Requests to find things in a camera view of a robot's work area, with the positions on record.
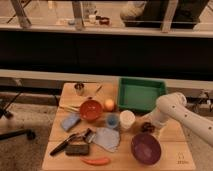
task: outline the red bowl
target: red bowl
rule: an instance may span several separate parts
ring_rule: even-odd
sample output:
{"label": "red bowl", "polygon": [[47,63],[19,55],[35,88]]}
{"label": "red bowl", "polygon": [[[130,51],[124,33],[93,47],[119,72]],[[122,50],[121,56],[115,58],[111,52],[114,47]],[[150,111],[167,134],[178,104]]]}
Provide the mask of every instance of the red bowl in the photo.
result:
{"label": "red bowl", "polygon": [[96,100],[87,100],[80,106],[80,116],[89,122],[96,120],[103,113],[102,105]]}
{"label": "red bowl", "polygon": [[139,133],[132,139],[133,156],[142,164],[153,165],[161,157],[159,142],[149,133]]}

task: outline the sponge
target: sponge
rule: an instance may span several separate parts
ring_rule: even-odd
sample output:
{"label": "sponge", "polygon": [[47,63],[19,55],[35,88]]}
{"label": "sponge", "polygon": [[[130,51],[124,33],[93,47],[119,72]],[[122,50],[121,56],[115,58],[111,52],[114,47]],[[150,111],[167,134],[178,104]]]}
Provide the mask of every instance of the sponge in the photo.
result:
{"label": "sponge", "polygon": [[61,127],[68,132],[73,126],[81,121],[78,113],[71,113],[61,122]]}

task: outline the gray towel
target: gray towel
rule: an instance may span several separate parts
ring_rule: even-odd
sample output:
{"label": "gray towel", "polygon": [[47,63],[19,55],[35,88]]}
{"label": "gray towel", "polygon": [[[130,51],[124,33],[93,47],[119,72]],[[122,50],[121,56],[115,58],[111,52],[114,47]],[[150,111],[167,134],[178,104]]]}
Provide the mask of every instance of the gray towel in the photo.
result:
{"label": "gray towel", "polygon": [[97,128],[93,142],[109,152],[115,152],[120,142],[118,131],[109,128]]}

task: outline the blue cup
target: blue cup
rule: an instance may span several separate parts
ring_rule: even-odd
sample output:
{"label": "blue cup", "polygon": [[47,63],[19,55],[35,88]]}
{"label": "blue cup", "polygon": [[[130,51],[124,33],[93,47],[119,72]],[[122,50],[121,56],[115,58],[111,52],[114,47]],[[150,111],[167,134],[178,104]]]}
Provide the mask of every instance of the blue cup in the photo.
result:
{"label": "blue cup", "polygon": [[116,129],[119,125],[119,117],[118,114],[109,113],[106,116],[106,126],[110,129]]}

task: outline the green plastic bin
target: green plastic bin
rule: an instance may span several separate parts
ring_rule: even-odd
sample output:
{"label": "green plastic bin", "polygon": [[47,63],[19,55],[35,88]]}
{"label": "green plastic bin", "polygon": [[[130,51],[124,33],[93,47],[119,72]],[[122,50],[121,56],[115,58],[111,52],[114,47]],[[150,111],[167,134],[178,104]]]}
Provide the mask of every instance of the green plastic bin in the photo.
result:
{"label": "green plastic bin", "polygon": [[148,113],[155,108],[156,99],[165,94],[164,81],[120,78],[117,104],[122,110]]}

